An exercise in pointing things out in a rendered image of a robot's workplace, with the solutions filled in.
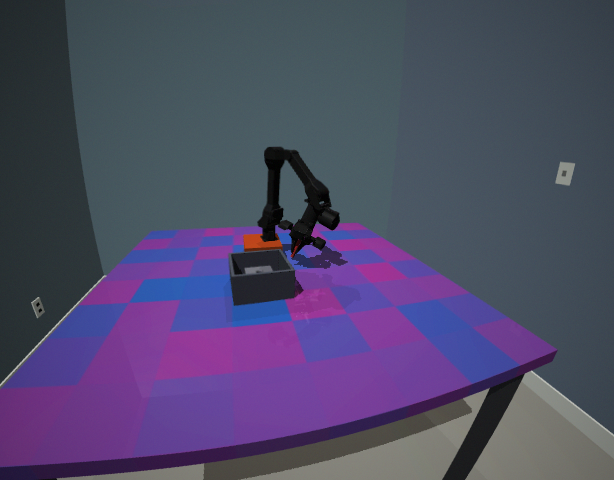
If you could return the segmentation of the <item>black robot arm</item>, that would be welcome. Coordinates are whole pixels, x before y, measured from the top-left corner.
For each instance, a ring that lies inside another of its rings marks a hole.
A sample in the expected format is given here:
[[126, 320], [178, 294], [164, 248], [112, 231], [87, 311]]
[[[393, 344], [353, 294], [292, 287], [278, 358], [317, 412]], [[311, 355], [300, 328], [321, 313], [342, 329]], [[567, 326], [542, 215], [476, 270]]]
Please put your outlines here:
[[[289, 162], [303, 185], [308, 206], [304, 212], [304, 216], [314, 221], [318, 221], [323, 226], [330, 230], [334, 230], [339, 222], [339, 212], [330, 209], [332, 207], [329, 189], [320, 181], [318, 181], [305, 162], [299, 156], [298, 151], [288, 150], [282, 147], [268, 147], [264, 151], [265, 164], [268, 167], [268, 188], [267, 202], [263, 208], [262, 217], [257, 221], [258, 227], [262, 228], [260, 238], [263, 242], [278, 240], [275, 236], [275, 225], [279, 225], [283, 217], [283, 208], [279, 205], [279, 181], [280, 168], [284, 160]], [[325, 203], [320, 204], [319, 202]], [[298, 219], [294, 225], [291, 236], [299, 240], [304, 238], [310, 239], [313, 230], [309, 229], [310, 224], [302, 224], [302, 220]]]

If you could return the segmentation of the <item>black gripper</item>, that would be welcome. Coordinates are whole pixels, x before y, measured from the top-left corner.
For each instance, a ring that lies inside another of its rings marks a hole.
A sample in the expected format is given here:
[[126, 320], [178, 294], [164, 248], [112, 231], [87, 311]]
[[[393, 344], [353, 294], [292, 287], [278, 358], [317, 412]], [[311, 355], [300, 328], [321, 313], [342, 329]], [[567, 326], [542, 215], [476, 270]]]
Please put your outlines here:
[[[314, 221], [314, 220], [312, 220], [312, 219], [307, 218], [306, 216], [304, 216], [304, 214], [303, 214], [303, 216], [302, 216], [301, 220], [302, 220], [302, 222], [301, 222], [302, 224], [305, 224], [305, 225], [306, 225], [307, 223], [309, 223], [309, 224], [310, 224], [310, 228], [309, 228], [309, 229], [311, 229], [311, 230], [313, 230], [313, 229], [314, 229], [314, 226], [315, 226], [315, 224], [316, 224], [316, 222], [317, 222], [317, 221]], [[283, 230], [287, 230], [287, 229], [291, 230], [291, 232], [289, 233], [289, 235], [291, 236], [291, 233], [292, 233], [292, 230], [293, 230], [293, 227], [294, 227], [294, 226], [293, 226], [293, 223], [291, 223], [290, 221], [288, 221], [288, 220], [283, 220], [283, 221], [281, 221], [281, 222], [279, 223], [278, 227], [279, 227], [279, 228], [281, 228], [281, 229], [283, 229]], [[293, 252], [293, 250], [294, 250], [294, 248], [295, 248], [295, 245], [296, 245], [296, 243], [297, 243], [298, 239], [297, 239], [297, 238], [295, 238], [295, 237], [292, 237], [292, 236], [291, 236], [291, 240], [292, 240], [292, 244], [291, 244], [291, 253], [292, 253], [292, 252]], [[296, 254], [297, 254], [297, 253], [298, 253], [298, 252], [299, 252], [299, 251], [300, 251], [300, 250], [301, 250], [301, 249], [302, 249], [302, 248], [303, 248], [305, 245], [309, 245], [309, 244], [311, 244], [312, 242], [313, 242], [313, 246], [314, 246], [314, 247], [316, 247], [316, 248], [318, 248], [318, 249], [320, 249], [320, 250], [321, 250], [321, 249], [323, 249], [323, 248], [324, 248], [324, 246], [325, 246], [325, 244], [326, 244], [326, 241], [325, 241], [325, 240], [323, 240], [323, 239], [322, 239], [322, 238], [320, 238], [320, 237], [316, 237], [316, 238], [314, 238], [314, 237], [312, 237], [312, 236], [311, 236], [311, 237], [310, 237], [310, 239], [306, 239], [306, 238], [304, 238], [304, 240], [302, 240], [302, 241], [301, 241], [301, 244], [300, 244], [300, 245], [299, 245], [299, 247], [297, 248], [297, 250], [296, 250], [296, 252], [295, 252], [295, 255], [296, 255]]]

